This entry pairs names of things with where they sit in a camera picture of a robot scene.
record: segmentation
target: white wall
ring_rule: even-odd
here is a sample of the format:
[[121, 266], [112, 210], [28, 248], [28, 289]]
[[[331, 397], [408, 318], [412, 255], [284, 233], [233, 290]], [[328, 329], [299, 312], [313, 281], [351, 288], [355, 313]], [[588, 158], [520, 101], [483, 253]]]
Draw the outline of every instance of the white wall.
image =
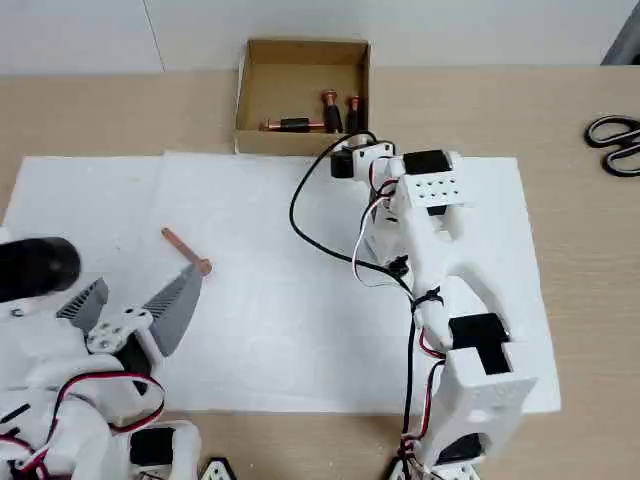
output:
[[366, 38], [378, 65], [599, 64], [636, 1], [0, 0], [0, 74], [229, 68], [257, 35]]
[[0, 74], [161, 70], [141, 0], [0, 0]]

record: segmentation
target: wooden table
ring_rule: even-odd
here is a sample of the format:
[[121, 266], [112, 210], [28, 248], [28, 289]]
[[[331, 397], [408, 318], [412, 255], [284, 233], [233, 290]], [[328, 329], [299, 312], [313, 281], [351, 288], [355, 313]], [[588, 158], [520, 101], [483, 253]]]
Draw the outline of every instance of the wooden table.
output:
[[[231, 150], [233, 72], [0, 78], [0, 208], [20, 158]], [[403, 151], [517, 156], [563, 394], [486, 479], [621, 478], [640, 452], [640, 179], [582, 142], [597, 115], [640, 117], [640, 69], [377, 69], [373, 129]], [[188, 415], [240, 479], [377, 479], [393, 416]]]

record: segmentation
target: black plastic part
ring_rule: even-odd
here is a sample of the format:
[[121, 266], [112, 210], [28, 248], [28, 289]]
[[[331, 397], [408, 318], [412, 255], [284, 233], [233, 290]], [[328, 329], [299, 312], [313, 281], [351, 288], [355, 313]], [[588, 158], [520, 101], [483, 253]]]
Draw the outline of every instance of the black plastic part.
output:
[[407, 265], [408, 255], [402, 255], [396, 257], [395, 260], [389, 262], [387, 269], [393, 274], [394, 277], [404, 277], [409, 273], [409, 266]]
[[359, 110], [353, 110], [352, 108], [349, 108], [349, 111], [347, 112], [347, 119], [346, 119], [346, 127], [347, 127], [347, 133], [356, 133], [358, 131], [361, 130], [360, 128], [360, 113]]
[[173, 463], [173, 433], [171, 427], [145, 428], [131, 436], [129, 460], [134, 465], [153, 467]]
[[482, 448], [482, 443], [480, 443], [480, 435], [470, 433], [469, 435], [460, 437], [440, 452], [436, 465], [473, 460], [483, 453], [484, 449]]
[[209, 460], [207, 467], [211, 465], [213, 462], [220, 462], [224, 464], [224, 468], [227, 470], [227, 473], [229, 474], [229, 478], [231, 478], [231, 480], [238, 480], [238, 477], [236, 477], [236, 474], [233, 472], [233, 469], [231, 468], [231, 464], [229, 463], [229, 460], [227, 460], [227, 457], [212, 457]]
[[402, 159], [405, 171], [409, 175], [451, 171], [449, 158], [442, 150], [405, 153]]
[[[120, 361], [125, 372], [141, 373], [147, 376], [151, 374], [151, 361], [135, 335], [129, 335], [127, 343], [115, 354], [115, 357]], [[140, 395], [144, 395], [149, 388], [146, 383], [134, 381], [133, 384]]]
[[5, 437], [16, 437], [20, 434], [20, 427], [13, 427], [7, 433], [4, 434]]
[[324, 126], [327, 133], [342, 133], [342, 118], [337, 105], [327, 105], [324, 107]]
[[0, 245], [0, 303], [61, 292], [80, 276], [80, 256], [63, 238]]
[[369, 122], [367, 121], [368, 110], [369, 110], [369, 102], [367, 102], [366, 98], [360, 97], [360, 103], [358, 105], [358, 115], [360, 119], [358, 123], [360, 123], [360, 129], [362, 130], [367, 130], [369, 128]]
[[475, 348], [487, 375], [510, 372], [502, 344], [509, 342], [500, 318], [495, 313], [455, 317], [449, 320], [453, 349]]
[[447, 213], [446, 205], [438, 205], [437, 207], [427, 207], [427, 212], [431, 217], [435, 217], [436, 215], [444, 215]]
[[304, 117], [283, 118], [280, 120], [280, 131], [281, 132], [298, 132], [298, 133], [308, 132], [310, 131], [309, 119]]
[[22, 415], [24, 412], [26, 412], [30, 408], [31, 408], [31, 405], [29, 405], [28, 403], [23, 403], [12, 412], [7, 413], [4, 417], [0, 418], [0, 424], [9, 423], [11, 420]]
[[353, 152], [343, 148], [331, 154], [331, 176], [333, 178], [353, 178]]

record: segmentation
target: black cylinder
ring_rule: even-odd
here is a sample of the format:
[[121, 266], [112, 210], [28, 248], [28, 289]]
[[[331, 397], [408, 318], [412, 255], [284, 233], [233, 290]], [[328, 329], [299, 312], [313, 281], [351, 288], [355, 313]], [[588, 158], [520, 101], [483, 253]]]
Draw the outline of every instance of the black cylinder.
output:
[[353, 178], [353, 157], [351, 150], [342, 149], [331, 154], [331, 176], [333, 178]]
[[0, 303], [69, 288], [80, 276], [80, 256], [59, 237], [0, 244]]

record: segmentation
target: black cable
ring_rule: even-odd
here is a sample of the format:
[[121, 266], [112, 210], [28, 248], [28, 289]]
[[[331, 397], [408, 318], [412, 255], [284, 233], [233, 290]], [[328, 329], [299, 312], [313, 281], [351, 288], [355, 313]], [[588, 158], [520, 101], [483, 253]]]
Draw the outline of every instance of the black cable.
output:
[[[311, 176], [313, 171], [316, 169], [318, 164], [320, 164], [320, 162], [322, 160], [324, 160], [327, 157], [327, 155], [329, 155], [333, 151], [334, 148], [336, 148], [338, 145], [340, 145], [345, 140], [348, 140], [348, 139], [350, 139], [352, 137], [355, 137], [356, 135], [368, 135], [374, 142], [378, 141], [378, 139], [376, 138], [376, 136], [372, 132], [370, 132], [369, 130], [362, 130], [362, 131], [357, 132], [357, 133], [350, 133], [348, 135], [345, 135], [345, 136], [339, 138], [338, 140], [336, 140], [335, 142], [333, 142], [320, 155], [318, 155], [316, 157], [315, 161], [309, 167], [309, 170], [307, 170], [307, 172], [304, 174], [304, 176], [302, 177], [302, 180], [300, 180], [300, 183], [298, 184], [295, 192], [293, 192], [293, 196], [291, 197], [291, 203], [289, 205], [289, 223], [291, 224], [291, 228], [293, 228], [293, 231], [296, 232], [296, 234], [300, 238], [302, 238], [305, 242], [307, 242], [308, 244], [314, 246], [315, 248], [317, 248], [321, 252], [326, 253], [327, 255], [330, 255], [333, 258], [336, 258], [338, 260], [342, 260], [343, 262], [348, 262], [348, 263], [351, 263], [351, 260], [352, 260], [351, 257], [349, 257], [348, 255], [344, 255], [344, 254], [342, 254], [340, 252], [336, 252], [335, 250], [331, 250], [330, 248], [322, 245], [320, 242], [317, 242], [313, 238], [309, 237], [302, 230], [300, 230], [300, 228], [296, 224], [294, 212], [295, 212], [296, 201], [298, 200], [298, 197], [300, 196], [300, 192], [302, 192], [302, 188], [307, 183], [307, 180], [309, 180], [309, 177]], [[380, 265], [376, 265], [374, 263], [369, 263], [369, 262], [365, 262], [363, 260], [357, 260], [357, 259], [356, 259], [356, 265], [358, 265], [360, 267], [368, 268], [369, 270], [373, 270], [375, 272], [380, 272], [380, 273], [383, 273], [385, 275], [388, 275], [393, 280], [395, 280], [398, 283], [398, 285], [400, 285], [410, 296], [412, 295], [411, 289], [404, 282], [404, 280], [402, 280], [401, 277], [394, 275], [389, 269], [387, 269], [385, 267], [381, 267]], [[410, 416], [411, 416], [411, 398], [412, 398], [412, 394], [413, 394], [413, 345], [415, 343], [415, 337], [416, 337], [416, 326], [415, 326], [415, 323], [413, 321], [413, 316], [412, 316], [412, 318], [411, 318], [411, 328], [409, 330], [409, 344], [408, 344], [408, 347], [407, 347], [407, 350], [408, 350], [408, 352], [407, 352], [407, 354], [408, 354], [408, 357], [407, 357], [407, 391], [406, 391], [406, 396], [405, 396], [405, 406], [404, 406], [404, 418], [403, 418], [403, 425], [402, 425], [402, 433], [407, 433], [409, 431], [409, 420], [410, 420]], [[406, 454], [405, 454], [405, 446], [404, 446], [404, 442], [402, 440], [400, 442], [400, 454], [401, 454], [401, 460], [402, 460], [402, 471], [403, 471], [403, 473], [405, 475], [405, 479], [409, 480], [411, 478], [410, 477], [410, 473], [409, 473], [409, 463], [407, 461], [407, 457], [406, 457]]]
[[[402, 419], [402, 434], [409, 431], [409, 420], [411, 418], [411, 398], [413, 396], [413, 345], [416, 340], [416, 324], [411, 318], [411, 328], [409, 329], [409, 343], [407, 345], [407, 392], [404, 397], [404, 417]], [[409, 476], [409, 463], [405, 453], [404, 439], [400, 438], [400, 453], [402, 455], [402, 472], [406, 479]]]
[[[345, 140], [349, 140], [350, 138], [355, 137], [356, 135], [368, 135], [374, 142], [378, 141], [378, 139], [376, 138], [376, 136], [372, 132], [370, 132], [369, 130], [362, 130], [360, 132], [350, 133], [348, 135], [345, 135], [344, 137], [341, 137], [338, 140], [336, 140], [335, 142], [333, 142], [320, 155], [318, 155], [316, 157], [315, 161], [311, 164], [311, 167], [309, 167], [309, 170], [307, 170], [307, 173], [304, 174], [304, 176], [302, 177], [302, 180], [300, 180], [300, 183], [298, 184], [298, 187], [296, 188], [295, 192], [293, 193], [293, 196], [291, 197], [291, 204], [289, 205], [289, 223], [291, 224], [291, 228], [293, 228], [293, 231], [296, 232], [296, 234], [300, 238], [302, 238], [308, 244], [316, 247], [321, 252], [324, 252], [327, 255], [332, 256], [333, 258], [337, 258], [338, 260], [342, 260], [343, 262], [348, 262], [348, 263], [351, 263], [351, 257], [350, 256], [344, 255], [344, 254], [342, 254], [340, 252], [336, 252], [335, 250], [331, 250], [330, 248], [325, 247], [320, 242], [317, 242], [313, 238], [309, 237], [302, 230], [300, 230], [300, 228], [296, 224], [296, 221], [295, 221], [295, 218], [294, 218], [294, 210], [295, 210], [295, 206], [296, 206], [296, 201], [298, 200], [298, 196], [300, 195], [300, 192], [302, 191], [302, 188], [304, 187], [305, 183], [307, 183], [307, 180], [309, 180], [309, 177], [311, 176], [313, 171], [316, 169], [318, 164], [322, 160], [324, 160], [327, 157], [327, 155], [329, 155], [333, 151], [334, 148], [336, 148], [338, 145], [340, 145]], [[400, 278], [400, 277], [394, 275], [393, 273], [391, 273], [389, 271], [389, 269], [387, 269], [385, 267], [381, 267], [380, 265], [376, 265], [375, 263], [365, 262], [363, 260], [356, 260], [356, 265], [358, 265], [360, 267], [368, 268], [369, 270], [373, 270], [373, 271], [380, 272], [380, 273], [383, 273], [385, 275], [388, 275], [389, 277], [393, 278], [396, 282], [398, 282], [398, 284], [407, 293], [409, 293], [409, 295], [411, 295], [411, 289], [407, 286], [407, 284], [404, 282], [404, 280], [402, 280], [402, 278]]]

